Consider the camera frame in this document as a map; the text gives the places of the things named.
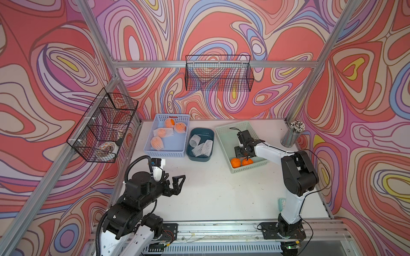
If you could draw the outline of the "white foam net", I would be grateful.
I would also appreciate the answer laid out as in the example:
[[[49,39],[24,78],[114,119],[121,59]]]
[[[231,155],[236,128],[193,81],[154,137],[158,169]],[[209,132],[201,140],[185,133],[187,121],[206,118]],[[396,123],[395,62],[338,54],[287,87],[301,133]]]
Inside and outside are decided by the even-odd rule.
[[[199,156],[205,156],[205,151],[203,150],[204,148],[204,143],[198,145],[197,147],[192,149],[192,154],[194,157],[199,157]]]
[[[206,140],[202,146],[202,156],[209,157],[212,154],[213,140]]]
[[[200,141],[201,141],[201,137],[198,134],[194,134],[194,135],[191,136],[191,138],[189,140],[189,145],[192,148],[195,148],[198,145],[200,145]]]

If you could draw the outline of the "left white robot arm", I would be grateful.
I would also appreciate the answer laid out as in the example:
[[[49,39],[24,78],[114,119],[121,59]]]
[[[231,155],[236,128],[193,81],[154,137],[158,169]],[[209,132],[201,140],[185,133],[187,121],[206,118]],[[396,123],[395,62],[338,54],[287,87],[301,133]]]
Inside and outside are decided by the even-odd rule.
[[[118,201],[102,216],[95,238],[96,256],[138,256],[150,244],[169,246],[176,238],[177,226],[166,227],[163,219],[144,209],[157,204],[160,196],[179,195],[185,175],[168,175],[157,182],[148,172],[137,172],[126,182]]]

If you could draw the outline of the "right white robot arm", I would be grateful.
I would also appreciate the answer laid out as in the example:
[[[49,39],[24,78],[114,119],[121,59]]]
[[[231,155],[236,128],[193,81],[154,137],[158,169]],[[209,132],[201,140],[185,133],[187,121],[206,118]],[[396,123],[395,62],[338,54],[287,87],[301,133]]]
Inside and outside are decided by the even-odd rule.
[[[275,230],[279,237],[290,238],[302,230],[301,212],[306,197],[319,182],[319,176],[306,151],[289,152],[254,139],[248,130],[237,133],[239,146],[234,148],[237,158],[247,160],[260,157],[281,165],[286,203],[278,216]]]

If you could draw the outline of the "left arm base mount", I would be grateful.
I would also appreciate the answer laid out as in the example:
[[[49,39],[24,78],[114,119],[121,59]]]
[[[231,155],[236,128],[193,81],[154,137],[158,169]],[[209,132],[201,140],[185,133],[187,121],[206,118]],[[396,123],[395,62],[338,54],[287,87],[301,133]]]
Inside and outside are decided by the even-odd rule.
[[[178,224],[177,223],[165,223],[165,224],[144,224],[150,231],[154,233],[154,241],[164,241],[172,243],[177,240]]]

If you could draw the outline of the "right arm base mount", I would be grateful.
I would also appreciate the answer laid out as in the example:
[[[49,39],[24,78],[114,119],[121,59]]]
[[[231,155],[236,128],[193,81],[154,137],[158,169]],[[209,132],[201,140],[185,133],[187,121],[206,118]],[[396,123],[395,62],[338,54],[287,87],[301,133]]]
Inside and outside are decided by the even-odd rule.
[[[306,239],[301,222],[288,225],[286,222],[260,223],[257,229],[262,232],[265,240],[299,240]]]

